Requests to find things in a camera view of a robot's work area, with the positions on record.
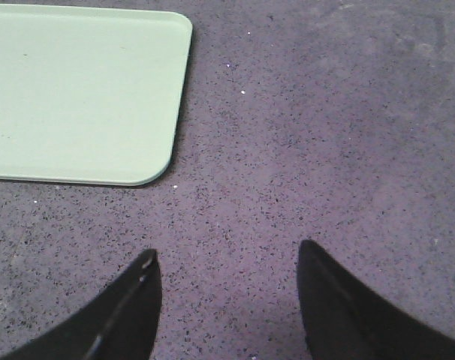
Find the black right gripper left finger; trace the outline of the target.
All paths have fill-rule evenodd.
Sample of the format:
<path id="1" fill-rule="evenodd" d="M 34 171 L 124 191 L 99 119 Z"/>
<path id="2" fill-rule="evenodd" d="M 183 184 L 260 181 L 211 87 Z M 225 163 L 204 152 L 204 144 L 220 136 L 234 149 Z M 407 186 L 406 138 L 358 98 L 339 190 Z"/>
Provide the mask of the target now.
<path id="1" fill-rule="evenodd" d="M 157 251 L 143 251 L 96 298 L 1 359 L 148 359 L 161 313 Z"/>

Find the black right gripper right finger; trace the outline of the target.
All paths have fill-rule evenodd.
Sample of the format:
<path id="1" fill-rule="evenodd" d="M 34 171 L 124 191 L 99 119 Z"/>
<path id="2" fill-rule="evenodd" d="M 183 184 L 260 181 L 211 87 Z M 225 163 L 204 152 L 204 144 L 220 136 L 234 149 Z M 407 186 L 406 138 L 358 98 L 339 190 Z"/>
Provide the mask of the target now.
<path id="1" fill-rule="evenodd" d="M 313 240 L 300 244 L 297 289 L 314 359 L 455 359 L 455 340 L 393 306 Z"/>

